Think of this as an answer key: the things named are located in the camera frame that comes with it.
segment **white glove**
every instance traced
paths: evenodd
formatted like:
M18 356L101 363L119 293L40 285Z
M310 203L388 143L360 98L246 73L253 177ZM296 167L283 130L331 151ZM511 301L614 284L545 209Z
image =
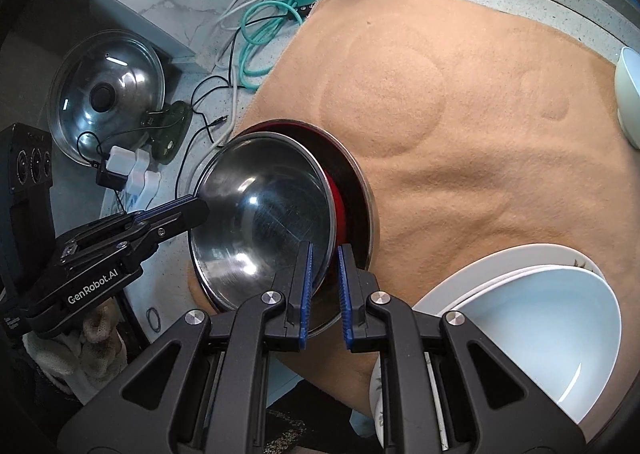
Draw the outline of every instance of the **white glove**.
M82 331L49 340L31 332L22 337L27 353L50 381L85 405L127 366L127 348L116 331L118 311L113 299L92 310Z

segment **tan cloth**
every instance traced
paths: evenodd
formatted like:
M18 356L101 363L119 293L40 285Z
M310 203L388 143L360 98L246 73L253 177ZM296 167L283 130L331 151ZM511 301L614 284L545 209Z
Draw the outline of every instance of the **tan cloth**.
M623 316L618 363L582 422L591 437L640 368L640 163L616 120L613 75L559 31L471 2L321 0L239 130L296 118L353 152L380 213L373 272L411 305L510 246L591 257ZM334 326L284 361L370 414L375 358L350 354Z

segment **metal bolt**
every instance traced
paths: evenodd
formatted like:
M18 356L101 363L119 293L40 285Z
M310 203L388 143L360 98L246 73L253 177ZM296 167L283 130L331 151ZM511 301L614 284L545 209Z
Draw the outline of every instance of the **metal bolt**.
M452 326L460 326L465 323L465 316L460 311L449 311L444 315L445 320Z
M186 322L188 324L191 324L192 326L197 326L198 324L203 322L204 318L205 318L204 311L199 309L192 309L191 311L188 311L184 316L184 319L186 320Z
M282 295L280 295L280 293L278 293L277 291L265 291L262 294L262 302L264 302L265 304L277 304L281 301L281 299Z
M370 297L373 304L387 304L391 300L391 296L386 291L374 291Z

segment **teal cable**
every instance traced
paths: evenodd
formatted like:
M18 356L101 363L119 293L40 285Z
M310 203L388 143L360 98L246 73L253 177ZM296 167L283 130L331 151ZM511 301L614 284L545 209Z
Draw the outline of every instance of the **teal cable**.
M240 52L239 62L238 62L238 79L242 87L245 87L249 90L257 90L258 85L250 84L244 78L246 76L264 76L269 71L271 71L271 68L273 68L273 66L271 66L265 69L257 69L255 71L250 71L249 69L246 69L246 64L252 58L252 56L254 56L258 47L267 45L276 37L276 35L280 31L282 25L286 20L286 19L272 19L264 23L262 26L260 26L253 34L250 34L246 29L246 25L251 20L252 14L254 14L255 11L258 10L259 8L262 8L265 6L275 6L280 10L289 11L293 15L295 20L298 22L298 24L302 24L302 18L300 17L300 15L295 9L294 1L295 0L286 0L286 1L266 0L266 1L258 2L254 4L247 11L244 12L244 15L242 16L242 20L240 22L240 30L242 32L242 36L244 37L244 39L246 39L246 44L242 47L242 50Z

